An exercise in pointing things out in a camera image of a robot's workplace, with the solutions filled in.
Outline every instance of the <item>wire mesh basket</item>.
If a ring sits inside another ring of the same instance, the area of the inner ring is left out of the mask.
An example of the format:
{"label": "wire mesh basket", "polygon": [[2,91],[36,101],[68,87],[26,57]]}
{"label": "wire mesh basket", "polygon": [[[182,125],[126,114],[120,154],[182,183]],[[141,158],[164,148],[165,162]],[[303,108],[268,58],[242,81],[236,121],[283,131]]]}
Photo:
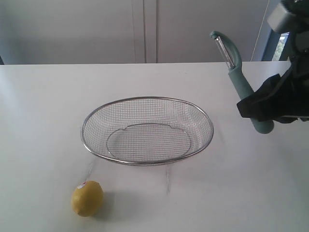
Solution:
{"label": "wire mesh basket", "polygon": [[213,125],[198,106],[172,98],[137,97],[105,104],[84,121],[82,142],[94,155],[127,165],[160,165],[205,149]]}

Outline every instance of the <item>teal peeler handle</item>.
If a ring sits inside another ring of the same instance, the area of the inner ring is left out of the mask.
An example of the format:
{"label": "teal peeler handle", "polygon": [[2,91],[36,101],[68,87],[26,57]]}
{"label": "teal peeler handle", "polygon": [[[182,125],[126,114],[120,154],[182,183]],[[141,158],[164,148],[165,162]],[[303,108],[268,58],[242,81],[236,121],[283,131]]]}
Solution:
{"label": "teal peeler handle", "polygon": [[[217,37],[220,37],[221,41],[224,43],[224,46],[229,51],[229,55],[234,62],[234,66],[229,68],[228,75],[240,99],[244,99],[253,94],[253,89],[251,88],[249,82],[242,73],[242,60],[235,44],[227,36],[218,31],[213,31],[211,33],[211,37],[213,39],[217,39]],[[268,134],[274,129],[274,122],[272,120],[260,122],[254,118],[251,118],[251,121],[254,125],[254,128],[259,133]]]}

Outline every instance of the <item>tabletop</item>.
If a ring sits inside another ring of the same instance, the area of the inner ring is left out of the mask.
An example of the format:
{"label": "tabletop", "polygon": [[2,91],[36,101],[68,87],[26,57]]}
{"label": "tabletop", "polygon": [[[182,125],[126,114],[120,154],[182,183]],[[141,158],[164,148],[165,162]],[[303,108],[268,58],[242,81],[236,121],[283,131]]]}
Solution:
{"label": "tabletop", "polygon": [[[245,62],[254,90],[288,62]],[[192,102],[214,124],[211,144],[164,166],[133,167],[90,154],[86,116],[136,96]],[[0,67],[0,226],[31,232],[307,232],[309,123],[262,135],[241,118],[224,63]],[[100,182],[93,217],[70,207],[73,190]]]}

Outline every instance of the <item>yellow lemon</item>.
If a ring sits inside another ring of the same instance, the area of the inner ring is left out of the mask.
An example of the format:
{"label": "yellow lemon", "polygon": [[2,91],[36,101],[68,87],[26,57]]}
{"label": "yellow lemon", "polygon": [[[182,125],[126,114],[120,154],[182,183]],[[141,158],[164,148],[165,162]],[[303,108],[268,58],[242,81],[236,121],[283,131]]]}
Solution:
{"label": "yellow lemon", "polygon": [[86,181],[72,194],[71,206],[82,217],[94,215],[103,204],[103,190],[96,181]]}

